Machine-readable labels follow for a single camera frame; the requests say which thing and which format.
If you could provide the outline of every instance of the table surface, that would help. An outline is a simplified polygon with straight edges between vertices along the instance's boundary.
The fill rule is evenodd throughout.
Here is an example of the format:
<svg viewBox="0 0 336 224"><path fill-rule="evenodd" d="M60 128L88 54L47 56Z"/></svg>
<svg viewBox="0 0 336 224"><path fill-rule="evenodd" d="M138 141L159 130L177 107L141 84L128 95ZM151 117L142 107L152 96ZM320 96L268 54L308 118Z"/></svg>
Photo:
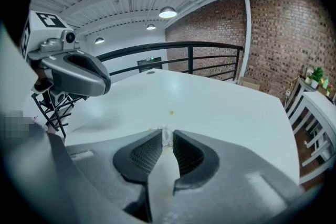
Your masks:
<svg viewBox="0 0 336 224"><path fill-rule="evenodd" d="M336 105L332 104L322 93L305 92L303 96L323 115L336 133Z"/></svg>
<svg viewBox="0 0 336 224"><path fill-rule="evenodd" d="M80 100L65 145L132 135L166 126L242 145L299 182L299 158L280 100L271 95L174 71L152 69Z"/></svg>

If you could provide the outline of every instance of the mesh grille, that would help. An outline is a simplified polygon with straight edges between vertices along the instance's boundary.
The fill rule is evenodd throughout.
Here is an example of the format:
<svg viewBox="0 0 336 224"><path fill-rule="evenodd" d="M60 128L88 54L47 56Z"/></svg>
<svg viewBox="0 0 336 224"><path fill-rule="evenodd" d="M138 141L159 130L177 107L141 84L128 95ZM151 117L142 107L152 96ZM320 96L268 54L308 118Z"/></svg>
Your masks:
<svg viewBox="0 0 336 224"><path fill-rule="evenodd" d="M180 175L186 175L196 169L203 161L203 152L178 135L174 136L174 155L178 162Z"/></svg>
<svg viewBox="0 0 336 224"><path fill-rule="evenodd" d="M157 135L131 152L132 163L146 174L150 174L162 153L162 137Z"/></svg>

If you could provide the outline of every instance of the black metal stand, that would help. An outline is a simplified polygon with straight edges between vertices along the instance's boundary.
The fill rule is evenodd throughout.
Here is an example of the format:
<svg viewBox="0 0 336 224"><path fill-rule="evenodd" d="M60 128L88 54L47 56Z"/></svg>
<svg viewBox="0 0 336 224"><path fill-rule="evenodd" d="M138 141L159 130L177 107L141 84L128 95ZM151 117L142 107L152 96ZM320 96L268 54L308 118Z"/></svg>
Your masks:
<svg viewBox="0 0 336 224"><path fill-rule="evenodd" d="M62 131L62 134L63 134L63 136L64 136L64 138L65 138L65 137L66 137L66 133L65 133L63 127L64 127L64 126L67 126L68 123L62 124L61 119L70 116L71 113L68 113L70 107L73 108L73 107L74 107L74 103L77 102L78 100L82 99L82 98L74 98L74 99L73 99L73 98L71 98L70 96L67 96L67 97L66 97L61 103L59 103L58 106L56 106L55 109L54 109L54 107L53 107L50 103L48 103L47 100L44 99L43 101L38 101L38 100L36 99L37 96L38 96L38 94L36 94L36 93L33 93L33 94L31 95L31 97L34 99L34 102L36 103L38 109L40 110L40 112L42 113L42 115L46 118L46 120L47 120L46 125L49 125L49 124L50 124L51 127L54 128L54 130L55 130L56 132L58 132L58 131L59 131L58 128L60 128L61 131ZM66 108L65 112L62 113L62 115L59 115L59 113L58 113L59 110L60 110L61 108L65 107L65 106L67 106L67 105L68 105L68 107ZM53 112L53 114L51 115L51 117L48 116L48 113L50 113L50 112Z"/></svg>

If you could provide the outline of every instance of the brick wall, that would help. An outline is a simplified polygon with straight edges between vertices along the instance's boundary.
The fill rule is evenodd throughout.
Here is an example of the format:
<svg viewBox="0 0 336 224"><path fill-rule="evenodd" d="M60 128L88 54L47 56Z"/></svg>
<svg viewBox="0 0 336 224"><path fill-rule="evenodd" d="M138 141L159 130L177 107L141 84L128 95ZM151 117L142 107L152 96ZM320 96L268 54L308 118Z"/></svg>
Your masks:
<svg viewBox="0 0 336 224"><path fill-rule="evenodd" d="M290 81L299 74L302 65L322 66L336 86L336 30L320 0L250 0L250 4L252 34L246 76L257 79L261 91L283 100ZM210 3L181 18L165 33L166 41L213 41L244 46L244 0ZM218 52L219 49L203 48L195 55ZM168 59L186 57L186 50L170 49L167 56ZM195 64L206 66L222 62L228 62L228 59L198 60ZM169 69L181 71L187 69L187 63L170 64ZM219 70L228 68L196 74L208 76Z"/></svg>

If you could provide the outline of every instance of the potted plant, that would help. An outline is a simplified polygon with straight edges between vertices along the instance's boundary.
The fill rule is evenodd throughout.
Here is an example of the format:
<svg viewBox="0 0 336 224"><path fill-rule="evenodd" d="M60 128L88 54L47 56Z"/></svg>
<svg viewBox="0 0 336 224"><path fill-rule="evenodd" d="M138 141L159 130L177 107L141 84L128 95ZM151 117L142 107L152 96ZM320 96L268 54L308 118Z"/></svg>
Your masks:
<svg viewBox="0 0 336 224"><path fill-rule="evenodd" d="M310 76L313 74L314 70L312 70L311 68L309 68L306 72L306 80L305 83L306 84L310 84L311 83L311 79Z"/></svg>
<svg viewBox="0 0 336 224"><path fill-rule="evenodd" d="M329 97L329 95L330 95L330 93L331 93L331 91L332 91L333 89L334 89L333 86L329 83L328 86L327 86L327 93L326 93L326 96Z"/></svg>
<svg viewBox="0 0 336 224"><path fill-rule="evenodd" d="M317 67L314 69L313 74L311 74L310 78L311 78L311 86L313 88L317 88L317 86L319 85L321 79L323 78L323 70L321 67Z"/></svg>

